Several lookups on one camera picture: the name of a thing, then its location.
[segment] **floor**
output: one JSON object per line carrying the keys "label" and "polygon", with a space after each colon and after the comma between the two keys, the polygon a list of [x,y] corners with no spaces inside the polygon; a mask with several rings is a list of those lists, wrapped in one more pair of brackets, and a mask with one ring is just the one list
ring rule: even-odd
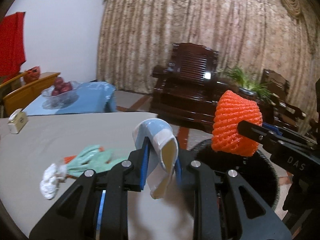
{"label": "floor", "polygon": [[[115,91],[116,95],[116,103],[117,103],[117,110],[119,112],[148,112],[150,108],[150,103],[152,100],[151,95],[141,95],[137,93],[131,93],[127,91]],[[170,120],[165,120],[170,123],[173,134],[178,137],[180,147],[183,149],[191,149],[193,146],[198,144],[199,142],[209,139],[212,137],[212,134],[187,128],[184,126],[177,125],[176,122],[172,124]],[[270,154],[266,152],[262,147],[260,150],[264,153],[264,155],[270,158]],[[278,176],[279,176],[279,186],[280,186],[280,199],[279,203],[276,207],[276,214],[282,219],[286,211],[282,210],[282,206],[284,200],[288,194],[288,190],[292,183],[292,175],[279,167],[276,164],[273,164]]]}

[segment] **orange foam net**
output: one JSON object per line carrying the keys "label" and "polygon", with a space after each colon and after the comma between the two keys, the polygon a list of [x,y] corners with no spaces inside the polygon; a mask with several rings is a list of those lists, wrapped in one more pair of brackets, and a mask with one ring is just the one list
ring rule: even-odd
{"label": "orange foam net", "polygon": [[257,103],[230,90],[226,91],[216,108],[211,144],[214,151],[247,157],[255,153],[259,144],[237,131],[238,123],[242,120],[262,126],[262,114]]}

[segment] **table surface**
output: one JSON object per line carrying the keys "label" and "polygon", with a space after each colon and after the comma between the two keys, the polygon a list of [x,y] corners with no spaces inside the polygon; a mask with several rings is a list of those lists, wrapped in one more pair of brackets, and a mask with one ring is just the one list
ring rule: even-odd
{"label": "table surface", "polygon": [[[10,134],[7,119],[0,119],[0,198],[29,236],[33,226],[74,182],[60,184],[57,196],[46,200],[39,183],[44,170],[65,156],[77,155],[91,144],[105,149],[135,150],[132,130],[151,113],[103,113],[31,116],[19,134]],[[146,185],[128,193],[129,239],[192,239],[193,219],[186,211],[175,183],[164,199],[154,200]]]}

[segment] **black circular object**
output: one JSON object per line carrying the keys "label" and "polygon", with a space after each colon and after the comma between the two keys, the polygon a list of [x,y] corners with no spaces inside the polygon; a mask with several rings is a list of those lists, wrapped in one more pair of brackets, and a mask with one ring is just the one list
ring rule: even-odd
{"label": "black circular object", "polygon": [[[279,200],[278,176],[268,158],[256,151],[252,157],[216,152],[211,148],[211,139],[204,140],[191,149],[195,160],[220,172],[236,170],[273,209]],[[185,194],[187,206],[193,210],[194,196]]]}

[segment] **red apple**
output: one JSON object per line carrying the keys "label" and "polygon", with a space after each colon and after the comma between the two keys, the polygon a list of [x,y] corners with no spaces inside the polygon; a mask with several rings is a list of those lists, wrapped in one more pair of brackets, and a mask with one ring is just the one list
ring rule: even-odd
{"label": "red apple", "polygon": [[72,88],[70,88],[69,86],[65,86],[65,87],[61,88],[60,92],[61,93],[65,93],[65,92],[68,92],[70,90],[72,90]]}
{"label": "red apple", "polygon": [[58,94],[60,94],[59,90],[54,89],[51,93],[52,96],[57,96]]}
{"label": "red apple", "polygon": [[62,83],[63,83],[63,78],[62,78],[62,77],[57,77],[57,78],[54,80],[54,84],[55,84],[55,85],[62,84]]}
{"label": "red apple", "polygon": [[54,88],[55,88],[56,90],[61,90],[61,88],[63,88],[63,83],[62,83],[62,84],[55,84],[55,85],[54,85]]}
{"label": "red apple", "polygon": [[72,84],[70,83],[70,81],[66,83],[66,86],[68,86],[72,89]]}

